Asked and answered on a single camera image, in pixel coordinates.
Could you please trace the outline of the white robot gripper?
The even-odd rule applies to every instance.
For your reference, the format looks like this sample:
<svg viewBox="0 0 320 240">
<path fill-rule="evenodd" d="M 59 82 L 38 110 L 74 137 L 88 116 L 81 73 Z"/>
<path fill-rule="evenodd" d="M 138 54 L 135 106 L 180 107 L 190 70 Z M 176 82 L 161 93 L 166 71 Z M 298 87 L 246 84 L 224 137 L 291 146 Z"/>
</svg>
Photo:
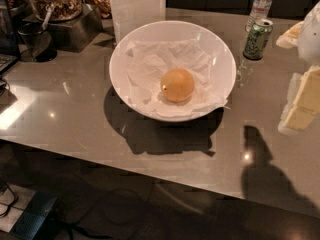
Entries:
<svg viewBox="0 0 320 240">
<path fill-rule="evenodd" d="M 298 47 L 299 57 L 313 65 L 304 74 L 294 73 L 278 131 L 294 135 L 305 130 L 320 114 L 320 2 L 300 21 L 279 36 L 281 48 Z"/>
</svg>

